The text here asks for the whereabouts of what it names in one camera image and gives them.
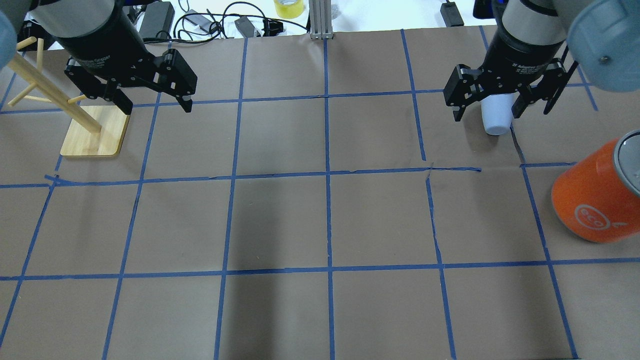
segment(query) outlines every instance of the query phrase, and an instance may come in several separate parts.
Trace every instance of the grid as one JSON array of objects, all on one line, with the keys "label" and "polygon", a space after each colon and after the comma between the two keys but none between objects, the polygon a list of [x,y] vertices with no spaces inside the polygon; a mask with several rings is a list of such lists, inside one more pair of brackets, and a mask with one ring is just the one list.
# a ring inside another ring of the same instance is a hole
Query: grid
[{"label": "grid", "polygon": [[[488,47],[486,41],[486,35],[484,29],[482,27],[479,28],[481,36],[484,41],[485,47]],[[545,239],[545,233],[543,230],[542,222],[540,220],[540,216],[538,214],[538,207],[536,205],[536,201],[534,199],[534,193],[532,190],[531,182],[529,180],[529,175],[527,170],[530,168],[540,168],[540,167],[568,167],[573,165],[573,163],[526,163],[525,154],[523,150],[520,148],[517,142],[516,130],[514,127],[511,128],[512,136],[514,139],[514,146],[519,152],[520,158],[522,160],[522,164],[520,168],[522,170],[522,176],[524,182],[526,184],[527,193],[529,195],[529,200],[531,202],[531,209],[535,217],[535,222],[538,228],[541,245],[544,251],[545,260],[542,261],[496,261],[496,262],[477,262],[477,263],[448,263],[443,260],[442,254],[440,252],[440,246],[438,244],[438,232],[436,230],[436,221],[438,218],[438,206],[434,204],[432,188],[431,188],[431,180],[429,176],[431,172],[481,172],[482,168],[480,167],[406,167],[406,168],[382,168],[382,169],[364,169],[364,170],[332,170],[330,166],[330,102],[331,99],[339,98],[339,97],[372,97],[372,96],[388,96],[388,95],[411,95],[413,101],[413,111],[415,117],[415,123],[418,134],[418,146],[420,150],[420,155],[422,156],[423,161],[428,161],[428,154],[425,152],[425,146],[422,136],[422,127],[420,124],[420,114],[419,114],[419,105],[417,94],[428,94],[428,93],[440,93],[442,89],[416,89],[413,69],[412,69],[412,61],[410,58],[410,49],[408,47],[405,32],[404,30],[400,31],[400,36],[404,48],[404,56],[406,58],[406,67],[408,71],[408,76],[410,80],[410,90],[405,91],[392,91],[392,92],[363,92],[363,93],[355,93],[355,94],[331,94],[329,91],[329,64],[328,64],[328,44],[327,40],[324,40],[323,43],[323,68],[324,68],[324,92],[319,95],[302,95],[302,96],[286,96],[286,97],[261,97],[261,98],[249,98],[246,99],[243,97],[244,90],[244,82],[245,82],[245,70],[246,70],[246,58],[247,58],[247,47],[248,41],[244,40],[243,44],[243,59],[242,59],[242,67],[241,67],[241,79],[240,79],[240,90],[237,99],[228,99],[228,100],[211,100],[211,101],[194,101],[195,104],[216,104],[216,103],[233,103],[237,104],[237,120],[236,120],[236,130],[235,130],[235,139],[234,139],[234,152],[233,152],[233,166],[232,172],[228,176],[216,176],[216,177],[171,177],[171,178],[145,178],[145,171],[147,167],[147,160],[149,155],[150,146],[152,143],[152,139],[154,136],[154,128],[156,125],[156,118],[158,114],[158,110],[163,106],[176,106],[177,102],[161,102],[161,94],[158,94],[156,97],[156,102],[154,104],[136,104],[134,107],[136,108],[153,108],[153,116],[151,120],[150,129],[148,132],[147,144],[145,147],[142,167],[140,170],[140,176],[138,179],[131,179],[128,181],[95,181],[95,182],[78,182],[78,181],[69,181],[66,179],[62,179],[59,175],[55,176],[45,176],[47,183],[30,183],[30,184],[0,184],[0,189],[3,188],[48,188],[48,194],[44,205],[42,207],[42,212],[38,218],[37,225],[33,232],[33,237],[31,239],[31,243],[29,244],[28,252],[26,254],[26,258],[24,260],[24,264],[22,266],[21,274],[18,276],[0,276],[0,281],[17,281],[17,285],[15,287],[15,291],[13,292],[13,297],[11,304],[8,308],[8,313],[3,323],[2,333],[0,333],[0,347],[2,346],[4,337],[7,332],[7,328],[12,320],[12,313],[15,307],[16,301],[20,294],[20,289],[25,281],[54,281],[54,280],[62,280],[62,279],[117,279],[117,286],[115,295],[113,298],[113,306],[111,309],[111,315],[109,318],[109,325],[107,330],[107,336],[104,342],[104,350],[102,353],[102,358],[107,359],[109,353],[109,345],[111,341],[111,334],[113,330],[113,324],[115,321],[115,316],[118,311],[118,301],[120,298],[120,290],[122,288],[122,282],[124,279],[135,279],[135,278],[160,278],[160,277],[200,277],[200,276],[218,276],[221,279],[220,285],[220,295],[219,295],[219,304],[218,304],[218,316],[217,316],[217,325],[216,325],[216,337],[213,340],[215,342],[214,348],[214,358],[218,359],[220,357],[220,345],[221,345],[221,333],[222,333],[222,322],[223,322],[223,314],[225,310],[225,290],[227,284],[227,278],[233,276],[241,276],[241,275],[255,275],[255,274],[295,274],[295,273],[323,273],[326,274],[328,280],[328,334],[329,334],[329,342],[330,349],[329,354],[331,359],[336,358],[336,349],[335,349],[335,324],[334,324],[334,298],[333,298],[333,275],[335,272],[363,272],[363,271],[382,271],[382,270],[427,270],[433,269],[438,270],[440,276],[440,285],[441,285],[441,295],[442,295],[442,303],[444,307],[444,316],[445,316],[445,324],[447,330],[447,338],[449,340],[449,350],[450,357],[452,359],[457,359],[456,356],[456,342],[455,342],[455,333],[456,329],[452,325],[451,320],[451,309],[449,306],[450,298],[447,293],[447,281],[446,281],[446,270],[448,269],[460,269],[460,268],[503,268],[503,267],[514,267],[514,266],[545,266],[548,268],[549,276],[551,278],[553,289],[555,292],[557,306],[562,318],[562,323],[564,325],[564,331],[566,333],[566,340],[569,344],[569,348],[571,351],[571,355],[574,359],[577,359],[579,356],[578,349],[576,344],[574,343],[572,330],[570,327],[570,323],[567,319],[567,315],[564,310],[563,298],[560,292],[560,288],[558,285],[558,281],[556,279],[556,273],[554,270],[555,266],[558,265],[580,265],[580,264],[599,264],[599,263],[640,263],[640,258],[628,257],[628,258],[591,258],[591,259],[552,259],[550,252],[547,247],[547,241]],[[582,71],[579,69],[580,78],[582,79],[582,83],[579,84],[569,84],[570,87],[581,87],[584,88],[586,93],[588,94],[589,100],[593,105],[593,109],[598,111],[598,107],[596,105],[595,99],[590,90],[590,84],[584,78]],[[13,85],[15,80],[15,75],[11,78],[9,86],[4,94],[2,103],[0,103],[0,108],[5,104],[10,88]],[[239,152],[239,142],[240,142],[240,130],[241,130],[241,115],[243,110],[243,104],[246,102],[259,102],[259,101],[284,101],[284,100],[304,100],[304,99],[318,99],[322,98],[324,101],[324,139],[325,139],[325,170],[324,172],[291,172],[291,173],[278,173],[278,174],[255,174],[255,175],[239,175],[237,174],[237,164],[238,164],[238,152]],[[59,110],[16,110],[16,111],[0,111],[0,115],[2,114],[11,114],[11,113],[40,113],[40,112],[48,112],[48,111],[59,111]],[[58,157],[58,161],[55,164],[55,172],[60,169],[62,162],[62,157]],[[332,250],[332,177],[333,176],[343,176],[343,175],[351,175],[351,174],[389,174],[389,173],[409,173],[409,172],[429,172],[429,176],[427,176],[426,181],[424,183],[424,190],[427,194],[428,198],[428,207],[430,210],[430,215],[425,214],[425,217],[430,218],[430,226],[433,232],[435,252],[436,252],[436,263],[424,263],[424,264],[403,264],[403,265],[365,265],[365,266],[334,266],[333,265],[333,250]],[[299,268],[265,268],[265,269],[255,269],[255,270],[230,270],[228,269],[228,257],[229,257],[229,247],[230,247],[230,237],[231,237],[231,225],[232,225],[232,215],[234,208],[234,195],[236,190],[236,180],[238,179],[265,179],[265,178],[278,178],[278,177],[324,177],[326,181],[326,251],[327,251],[327,263],[326,266],[320,267],[299,267]],[[226,226],[226,234],[225,234],[225,245],[224,245],[224,256],[223,256],[223,266],[221,270],[217,271],[201,271],[201,272],[154,272],[154,273],[127,273],[125,271],[125,266],[127,264],[127,256],[129,252],[129,245],[131,243],[131,237],[136,221],[136,214],[138,212],[138,203],[140,200],[141,192],[145,184],[150,183],[171,183],[171,182],[187,182],[187,181],[229,181],[230,182],[230,194],[228,200],[228,209],[227,209],[227,226]],[[131,211],[131,221],[129,223],[129,228],[127,231],[126,243],[124,247],[124,253],[122,255],[122,262],[120,265],[120,271],[117,274],[59,274],[59,275],[26,275],[27,268],[29,266],[29,260],[32,254],[32,251],[36,245],[38,239],[38,232],[40,230],[40,226],[42,224],[42,220],[47,213],[47,207],[49,205],[49,201],[57,188],[62,187],[74,187],[74,186],[120,186],[120,185],[137,185],[137,192],[135,196],[134,206]]]}]

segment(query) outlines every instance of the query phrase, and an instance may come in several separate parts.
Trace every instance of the metal lid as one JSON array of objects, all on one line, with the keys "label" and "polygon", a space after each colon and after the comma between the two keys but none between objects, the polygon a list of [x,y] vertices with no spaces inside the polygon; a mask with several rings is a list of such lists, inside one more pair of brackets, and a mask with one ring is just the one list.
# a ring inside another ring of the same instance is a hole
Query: metal lid
[{"label": "metal lid", "polygon": [[640,196],[640,129],[620,138],[613,151],[613,162],[622,182]]}]

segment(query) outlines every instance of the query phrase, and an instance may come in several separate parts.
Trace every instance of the orange can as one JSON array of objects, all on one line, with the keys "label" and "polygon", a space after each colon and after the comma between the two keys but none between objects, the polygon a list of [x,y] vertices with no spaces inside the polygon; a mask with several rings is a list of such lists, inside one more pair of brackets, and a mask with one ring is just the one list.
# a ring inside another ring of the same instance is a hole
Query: orange can
[{"label": "orange can", "polygon": [[560,175],[551,199],[560,220],[581,238],[610,243],[640,233],[640,129]]}]

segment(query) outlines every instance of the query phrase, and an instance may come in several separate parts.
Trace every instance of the wooden base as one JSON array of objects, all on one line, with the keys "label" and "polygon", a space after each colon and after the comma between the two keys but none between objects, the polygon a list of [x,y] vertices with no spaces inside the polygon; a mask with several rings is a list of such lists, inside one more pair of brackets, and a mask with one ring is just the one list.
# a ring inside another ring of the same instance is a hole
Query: wooden base
[{"label": "wooden base", "polygon": [[73,157],[116,156],[129,123],[117,106],[82,106],[82,109],[102,125],[100,133],[90,133],[75,120],[71,121],[60,154]]}]

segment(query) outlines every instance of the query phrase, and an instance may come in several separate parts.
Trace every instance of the white logo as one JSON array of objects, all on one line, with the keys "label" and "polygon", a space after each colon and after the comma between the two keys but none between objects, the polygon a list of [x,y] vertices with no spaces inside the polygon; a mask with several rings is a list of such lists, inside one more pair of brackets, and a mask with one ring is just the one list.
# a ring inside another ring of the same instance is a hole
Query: white logo
[{"label": "white logo", "polygon": [[606,230],[611,227],[611,222],[600,210],[586,204],[575,208],[575,219],[580,225],[591,230]]}]

